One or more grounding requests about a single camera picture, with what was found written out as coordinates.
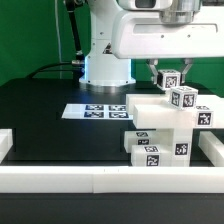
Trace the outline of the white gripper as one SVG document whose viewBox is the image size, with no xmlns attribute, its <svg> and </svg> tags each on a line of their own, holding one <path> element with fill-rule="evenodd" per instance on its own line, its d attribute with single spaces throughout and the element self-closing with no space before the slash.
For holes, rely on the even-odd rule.
<svg viewBox="0 0 224 224">
<path fill-rule="evenodd" d="M 204 6 L 188 24 L 165 24 L 158 12 L 123 10 L 115 18 L 111 46 L 117 58 L 147 59 L 154 84 L 157 59 L 185 58 L 184 83 L 192 58 L 224 56 L 224 7 Z"/>
</svg>

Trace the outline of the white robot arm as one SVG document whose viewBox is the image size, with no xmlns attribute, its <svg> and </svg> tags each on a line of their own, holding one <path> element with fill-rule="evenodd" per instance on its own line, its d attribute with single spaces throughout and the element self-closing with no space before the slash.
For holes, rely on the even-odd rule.
<svg viewBox="0 0 224 224">
<path fill-rule="evenodd" d="M 91 50 L 81 82 L 98 90 L 133 84 L 131 61 L 145 59 L 153 83 L 166 90 L 185 81 L 195 58 L 224 56 L 224 2 L 86 0 Z"/>
</svg>

